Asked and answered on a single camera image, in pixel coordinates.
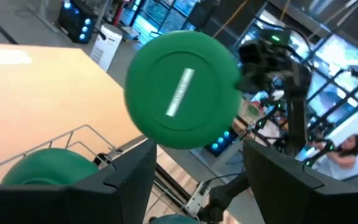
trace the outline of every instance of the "green light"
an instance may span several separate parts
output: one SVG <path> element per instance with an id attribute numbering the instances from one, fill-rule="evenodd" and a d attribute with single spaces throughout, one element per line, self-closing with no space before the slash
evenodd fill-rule
<path id="1" fill-rule="evenodd" d="M 275 36 L 275 35 L 272 36 L 272 39 L 275 40 L 275 41 L 280 41 L 280 38 L 278 38 L 278 37 Z"/>

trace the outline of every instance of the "wooden tabletop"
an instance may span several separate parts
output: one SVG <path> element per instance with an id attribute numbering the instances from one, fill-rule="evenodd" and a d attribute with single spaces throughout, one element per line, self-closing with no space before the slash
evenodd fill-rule
<path id="1" fill-rule="evenodd" d="M 115 146 L 141 135 L 122 88 L 82 50 L 0 44 L 0 162 L 84 124 Z M 67 138 L 53 147 L 64 147 Z M 109 151 L 88 129 L 71 141 L 78 140 Z M 93 157 L 84 147 L 73 150 Z M 0 179 L 15 162 L 0 169 Z"/>

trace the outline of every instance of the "green plastic lid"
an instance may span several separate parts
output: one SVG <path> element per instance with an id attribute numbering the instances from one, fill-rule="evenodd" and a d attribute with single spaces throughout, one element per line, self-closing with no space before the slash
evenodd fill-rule
<path id="1" fill-rule="evenodd" d="M 41 149 L 17 162 L 5 175 L 5 185 L 73 184 L 98 171 L 83 156 L 67 149 Z"/>
<path id="2" fill-rule="evenodd" d="M 209 144 L 233 122 L 240 77 L 232 54 L 212 37 L 176 31 L 141 48 L 126 78 L 125 100 L 135 125 L 175 149 Z"/>
<path id="3" fill-rule="evenodd" d="M 198 221 L 183 215 L 165 215 L 153 220 L 152 224 L 200 224 Z"/>

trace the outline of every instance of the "white label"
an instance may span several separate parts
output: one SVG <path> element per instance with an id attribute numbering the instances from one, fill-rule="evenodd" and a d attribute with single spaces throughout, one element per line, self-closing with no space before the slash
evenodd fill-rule
<path id="1" fill-rule="evenodd" d="M 30 64 L 31 58 L 22 50 L 0 49 L 0 65 Z"/>
<path id="2" fill-rule="evenodd" d="M 180 103 L 185 96 L 187 87 L 189 86 L 190 81 L 193 78 L 193 74 L 194 70 L 191 68 L 185 68 L 185 70 L 183 71 L 177 89 L 175 90 L 168 110 L 165 113 L 166 115 L 173 117 L 177 113 Z"/>

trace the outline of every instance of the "dark hair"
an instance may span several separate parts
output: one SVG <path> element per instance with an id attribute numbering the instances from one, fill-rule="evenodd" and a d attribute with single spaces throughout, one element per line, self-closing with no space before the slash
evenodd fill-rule
<path id="1" fill-rule="evenodd" d="M 348 155 L 358 155 L 358 134 L 352 134 L 356 139 L 356 145 L 351 150 L 343 151 L 341 146 L 338 147 L 338 151 L 341 153 L 341 156 L 348 156 Z"/>

